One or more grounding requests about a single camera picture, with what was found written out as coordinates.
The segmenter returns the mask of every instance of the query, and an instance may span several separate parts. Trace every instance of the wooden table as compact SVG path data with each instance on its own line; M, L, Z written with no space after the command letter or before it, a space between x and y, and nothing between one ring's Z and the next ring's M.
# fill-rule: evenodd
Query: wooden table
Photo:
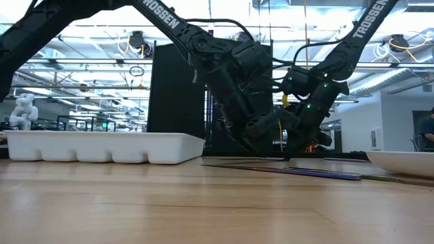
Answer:
M171 166L0 161L0 243L434 242L434 188L202 163L230 161L208 157ZM312 159L290 165L381 171L370 164Z

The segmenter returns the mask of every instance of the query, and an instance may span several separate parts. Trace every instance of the white tray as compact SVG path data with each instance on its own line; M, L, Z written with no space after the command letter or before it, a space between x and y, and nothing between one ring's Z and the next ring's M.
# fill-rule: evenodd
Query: white tray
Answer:
M391 172L434 177L434 153L367 152L369 160Z
M16 161L177 164L203 152L204 140L177 133L5 131Z

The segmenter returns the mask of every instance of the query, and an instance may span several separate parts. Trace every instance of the desk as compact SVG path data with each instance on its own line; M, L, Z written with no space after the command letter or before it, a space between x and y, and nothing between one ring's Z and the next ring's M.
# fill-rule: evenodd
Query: desk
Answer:
M433 243L434 188L200 166L230 162L0 161L0 243Z

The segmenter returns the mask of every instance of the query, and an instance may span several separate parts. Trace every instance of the white humanoid robot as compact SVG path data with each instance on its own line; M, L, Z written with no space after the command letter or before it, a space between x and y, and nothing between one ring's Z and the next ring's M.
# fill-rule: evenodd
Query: white humanoid robot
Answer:
M31 130L32 121L38 119L38 108L33 106L33 94L21 94L16 100L16 106L9 118L9 125L16 127L22 125L22 130Z

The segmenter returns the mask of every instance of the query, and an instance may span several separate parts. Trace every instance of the wall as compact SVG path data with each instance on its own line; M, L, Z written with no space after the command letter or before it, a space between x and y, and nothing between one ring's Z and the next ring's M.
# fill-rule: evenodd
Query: wall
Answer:
M413 110L431 110L434 99L382 95L384 150L414 152Z
M381 94L378 92L371 98L360 98L357 104L340 104L325 122L342 121L342 151L370 151L371 130L380 128L378 138L379 150L384 150L382 140Z
M56 120L58 115L69 115L69 106L49 103L44 99L36 99L33 103L38 108L40 119ZM9 118L12 111L15 109L15 100L5 100L0 103L0 122L4 122Z

